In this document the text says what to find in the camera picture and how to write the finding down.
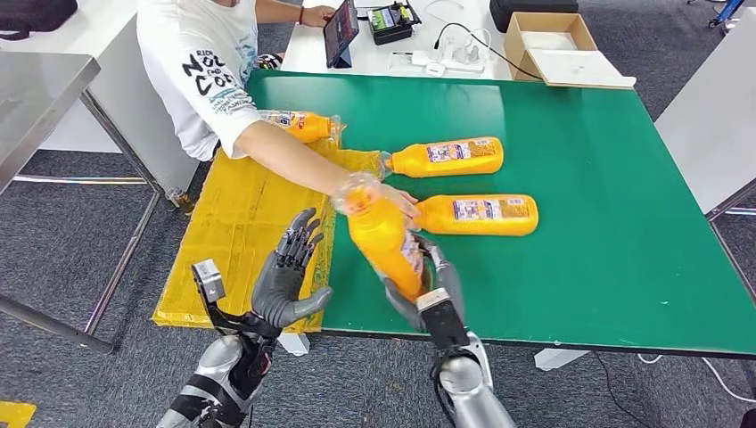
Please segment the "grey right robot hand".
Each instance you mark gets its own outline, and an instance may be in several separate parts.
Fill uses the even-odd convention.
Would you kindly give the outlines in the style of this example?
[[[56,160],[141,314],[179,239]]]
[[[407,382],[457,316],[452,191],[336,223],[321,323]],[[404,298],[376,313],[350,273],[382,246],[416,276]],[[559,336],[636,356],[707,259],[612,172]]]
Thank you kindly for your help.
[[[418,233],[413,233],[413,237],[419,243],[422,255],[430,260],[423,268],[423,286],[429,291],[438,288],[445,289],[454,304],[456,313],[464,322],[464,300],[456,266],[446,258],[442,249],[434,241]],[[425,323],[416,304],[403,297],[397,286],[383,272],[376,270],[376,274],[382,280],[387,301],[391,306],[405,318],[411,328],[417,332],[426,333]]]

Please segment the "person's right hand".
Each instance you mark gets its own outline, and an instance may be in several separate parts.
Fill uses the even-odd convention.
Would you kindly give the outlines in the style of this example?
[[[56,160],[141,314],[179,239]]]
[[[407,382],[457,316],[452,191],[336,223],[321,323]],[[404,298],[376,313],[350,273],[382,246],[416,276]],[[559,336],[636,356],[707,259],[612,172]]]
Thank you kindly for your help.
[[[357,186],[346,193],[346,207],[350,214],[367,211],[378,202],[387,202],[403,215],[405,228],[410,231],[420,231],[417,223],[419,210],[416,208],[418,200],[409,193],[383,183],[368,183]]]

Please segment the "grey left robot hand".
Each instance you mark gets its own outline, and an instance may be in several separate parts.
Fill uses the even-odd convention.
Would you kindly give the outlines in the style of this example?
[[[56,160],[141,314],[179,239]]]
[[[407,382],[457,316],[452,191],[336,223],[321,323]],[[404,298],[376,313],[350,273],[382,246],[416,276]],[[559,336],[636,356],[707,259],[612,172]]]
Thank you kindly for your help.
[[[307,298],[300,297],[308,263],[324,237],[318,231],[320,223],[314,208],[297,214],[267,256],[253,286],[252,311],[276,328],[316,314],[333,296],[332,287],[325,286]]]

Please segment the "person's left hand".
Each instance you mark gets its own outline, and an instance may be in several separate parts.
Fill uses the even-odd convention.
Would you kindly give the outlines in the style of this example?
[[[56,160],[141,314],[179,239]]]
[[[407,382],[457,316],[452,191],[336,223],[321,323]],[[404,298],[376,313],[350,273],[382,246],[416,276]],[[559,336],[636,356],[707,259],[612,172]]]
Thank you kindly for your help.
[[[308,8],[301,7],[299,24],[311,28],[322,28],[334,16],[334,14],[335,9],[326,5]]]

